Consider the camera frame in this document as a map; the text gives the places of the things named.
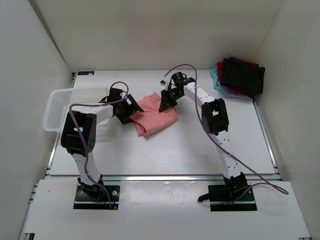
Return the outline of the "pink t shirt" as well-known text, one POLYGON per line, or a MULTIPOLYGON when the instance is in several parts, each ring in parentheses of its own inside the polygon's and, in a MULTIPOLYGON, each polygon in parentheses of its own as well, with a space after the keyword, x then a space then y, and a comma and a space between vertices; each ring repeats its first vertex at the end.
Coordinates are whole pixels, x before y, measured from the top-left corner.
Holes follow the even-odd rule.
POLYGON ((178 114, 173 108, 159 112, 161 97, 156 92, 145 96, 137 103, 143 109, 143 112, 136 111, 130 116, 130 119, 135 124, 139 136, 150 136, 179 119, 178 114))

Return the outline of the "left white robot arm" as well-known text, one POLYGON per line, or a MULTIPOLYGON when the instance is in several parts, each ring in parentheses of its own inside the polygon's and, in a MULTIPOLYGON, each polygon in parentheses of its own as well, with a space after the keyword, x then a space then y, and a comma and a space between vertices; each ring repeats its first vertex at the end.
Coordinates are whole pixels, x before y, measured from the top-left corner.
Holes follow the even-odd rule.
POLYGON ((98 103, 73 103, 69 107, 61 145, 77 165, 80 173, 78 183, 82 191, 94 201, 111 201, 93 155, 97 125, 112 117, 117 117, 123 125, 126 125, 132 122, 130 117, 136 112, 143 113, 144 110, 133 96, 114 87, 98 103))

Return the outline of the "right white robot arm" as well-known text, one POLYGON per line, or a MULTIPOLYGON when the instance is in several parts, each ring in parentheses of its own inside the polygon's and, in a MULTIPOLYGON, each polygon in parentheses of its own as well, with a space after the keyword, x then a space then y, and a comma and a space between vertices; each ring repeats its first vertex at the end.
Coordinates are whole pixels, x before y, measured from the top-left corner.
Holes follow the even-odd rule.
POLYGON ((220 150, 224 184, 219 185, 214 192, 201 195, 198 201, 211 200, 224 205, 234 203, 245 193, 248 182, 238 161, 233 157, 225 101, 209 95, 198 86, 194 78, 187 77, 182 72, 173 74, 169 81, 162 79, 160 84, 164 89, 161 91, 159 112, 175 107, 178 104, 177 100, 184 96, 190 98, 195 103, 195 110, 203 130, 220 150))

